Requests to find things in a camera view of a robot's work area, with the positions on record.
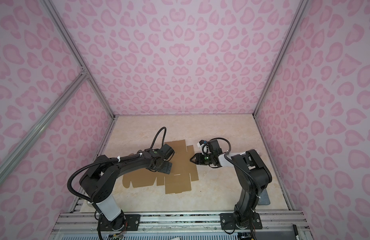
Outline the brown cardboard box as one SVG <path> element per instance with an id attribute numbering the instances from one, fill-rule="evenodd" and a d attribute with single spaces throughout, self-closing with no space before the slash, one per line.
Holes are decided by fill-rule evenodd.
<path id="1" fill-rule="evenodd" d="M 190 162 L 190 158 L 195 154 L 194 146 L 188 146 L 185 140 L 172 141 L 167 144 L 175 151 L 171 159 L 173 165 L 169 175 L 139 169 L 123 175 L 123 186 L 125 188 L 164 186 L 166 194 L 179 194 L 191 191 L 191 182 L 199 180 L 197 167 Z"/>

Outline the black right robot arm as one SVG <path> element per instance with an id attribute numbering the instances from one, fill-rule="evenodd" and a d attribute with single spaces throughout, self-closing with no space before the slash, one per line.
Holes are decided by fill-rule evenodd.
<path id="1" fill-rule="evenodd" d="M 232 153 L 232 145 L 225 138 L 201 140 L 197 143 L 201 152 L 196 153 L 190 162 L 209 166 L 213 169 L 234 167 L 242 191 L 240 199 L 231 214 L 220 214 L 221 228 L 227 234 L 235 230 L 261 230 L 262 220 L 256 207 L 261 200 L 262 192 L 272 182 L 273 177 L 264 161 L 254 149 Z"/>

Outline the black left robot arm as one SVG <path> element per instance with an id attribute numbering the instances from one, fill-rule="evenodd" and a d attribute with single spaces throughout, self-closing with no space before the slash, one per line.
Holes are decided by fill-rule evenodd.
<path id="1" fill-rule="evenodd" d="M 170 159 L 174 154 L 173 148 L 165 144 L 159 149 L 150 148 L 126 157 L 101 155 L 85 167 L 79 183 L 89 197 L 88 202 L 98 213 L 98 233 L 124 231 L 127 228 L 125 214 L 113 196 L 118 178 L 141 169 L 168 175 L 172 168 Z"/>

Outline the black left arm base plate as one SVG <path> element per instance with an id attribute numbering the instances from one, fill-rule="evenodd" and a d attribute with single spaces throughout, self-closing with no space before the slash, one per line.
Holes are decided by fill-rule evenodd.
<path id="1" fill-rule="evenodd" d="M 113 221 L 109 221 L 101 215 L 98 226 L 100 231 L 137 231 L 140 225 L 141 215 L 121 213 Z"/>

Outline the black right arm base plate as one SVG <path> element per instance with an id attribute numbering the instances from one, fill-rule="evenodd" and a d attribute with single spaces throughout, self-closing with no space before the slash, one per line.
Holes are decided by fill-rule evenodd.
<path id="1" fill-rule="evenodd" d="M 262 230 L 263 225 L 260 215 L 252 213 L 252 218 L 248 216 L 239 216 L 238 213 L 221 213 L 219 214 L 222 230 Z"/>

